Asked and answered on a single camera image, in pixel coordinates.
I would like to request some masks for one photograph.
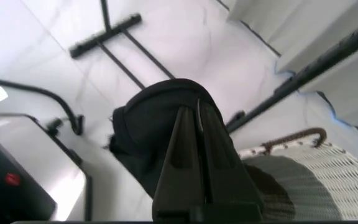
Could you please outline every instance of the white wicker basket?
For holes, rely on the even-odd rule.
[[[291,140],[238,151],[246,168],[266,174],[251,175],[254,182],[271,176],[286,192],[260,189],[264,219],[358,220],[358,159],[328,142]]]

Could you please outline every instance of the black metal rod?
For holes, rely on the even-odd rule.
[[[326,70],[335,66],[358,50],[358,29],[343,38],[340,43],[330,48],[326,53],[322,54],[317,60],[311,62],[298,74],[292,77],[292,81],[285,82],[284,85],[275,90],[273,96],[262,102],[259,106],[247,113],[244,117],[227,126],[229,133],[239,129],[261,113],[268,110],[276,103],[299,89],[299,87],[312,81],[312,79],[324,73]]]
[[[18,83],[14,83],[14,82],[5,81],[5,80],[0,80],[0,86],[15,88],[15,89],[24,90],[24,91],[31,91],[33,93],[39,93],[39,94],[45,95],[47,97],[51,97],[52,99],[54,99],[55,101],[57,101],[59,103],[59,105],[63,108],[63,110],[67,114],[68,120],[71,124],[71,129],[73,130],[73,132],[76,135],[81,135],[83,133],[83,116],[79,116],[79,118],[77,119],[77,117],[74,115],[74,113],[72,112],[69,105],[60,96],[52,93],[51,91],[45,90],[43,88],[18,84]]]
[[[125,67],[125,65],[123,63],[121,63],[118,58],[116,58],[116,56],[114,56],[109,49],[107,49],[106,46],[104,46],[102,43],[99,43],[100,48],[104,51],[104,53],[106,53],[107,56],[109,56],[109,58],[111,60],[113,60],[119,68],[122,69],[122,71],[124,71],[129,78],[131,78],[132,81],[134,81],[136,83],[137,86],[139,86],[139,88],[141,88],[142,90],[145,89],[145,86],[134,76],[134,74],[132,74],[131,71],[128,70],[127,67]]]
[[[165,68],[139,41],[135,39],[126,29],[121,31],[129,40],[132,41],[161,71],[163,71],[170,79],[175,79],[175,77]]]
[[[77,58],[83,55],[85,52],[98,46],[98,43],[103,43],[104,41],[110,39],[111,37],[120,34],[123,29],[126,30],[136,24],[139,24],[141,21],[142,21],[142,17],[140,16],[140,14],[135,14],[131,16],[129,19],[114,26],[113,28],[106,30],[101,34],[96,34],[94,37],[84,41],[83,43],[76,44],[74,47],[72,47],[69,50],[70,56],[72,58]]]
[[[111,30],[110,16],[109,16],[109,9],[108,9],[108,5],[107,5],[107,1],[100,0],[100,5],[102,6],[104,28],[106,30]]]

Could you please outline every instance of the red button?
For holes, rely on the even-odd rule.
[[[20,185],[20,177],[17,174],[6,174],[5,182],[11,186],[19,186]]]

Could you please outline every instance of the white marble floor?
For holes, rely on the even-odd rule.
[[[277,59],[242,24],[226,21],[215,0],[110,0],[111,23],[138,12],[130,30],[176,77],[202,84],[225,120],[249,111],[289,75],[275,74]],[[86,116],[86,132],[63,129],[60,139],[85,160],[94,177],[95,220],[151,220],[151,198],[110,152],[101,149],[113,132],[108,117],[139,88],[100,49],[72,60],[68,48],[103,29],[94,0],[0,1],[0,78],[36,85],[59,94]],[[144,84],[167,77],[123,36],[106,43]],[[21,112],[47,121],[64,116],[42,96],[6,89],[0,112]],[[330,141],[358,157],[358,132],[336,122],[314,94],[293,94],[232,137],[236,147],[252,147],[301,129],[326,128]]]

